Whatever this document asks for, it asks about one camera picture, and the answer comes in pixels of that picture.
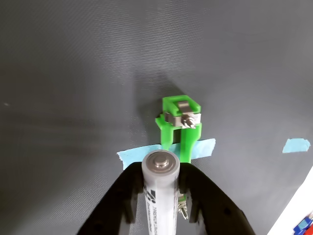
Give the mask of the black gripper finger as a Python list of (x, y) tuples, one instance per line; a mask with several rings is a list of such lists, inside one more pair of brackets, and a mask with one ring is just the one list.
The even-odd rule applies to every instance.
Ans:
[(243, 211), (194, 165), (180, 164), (179, 189), (197, 235), (255, 234)]
[(112, 184), (78, 235), (128, 235), (135, 223), (138, 195), (143, 192), (141, 162), (130, 164)]

